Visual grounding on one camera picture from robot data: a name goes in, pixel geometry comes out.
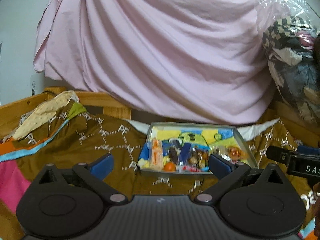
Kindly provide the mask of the person's right hand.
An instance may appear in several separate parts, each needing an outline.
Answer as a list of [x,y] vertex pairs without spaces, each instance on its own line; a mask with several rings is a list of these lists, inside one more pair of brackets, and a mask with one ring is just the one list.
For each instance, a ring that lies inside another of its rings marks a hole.
[[313,233],[315,234],[315,236],[317,236],[319,238],[319,235],[320,235],[320,214],[319,214],[319,211],[320,211],[320,198],[318,196],[319,194],[319,187],[320,187],[320,183],[317,183],[314,187],[313,187],[313,195],[316,199],[316,202],[315,202],[315,205],[314,205],[314,208],[313,208],[313,214],[315,216],[315,228],[313,230]]

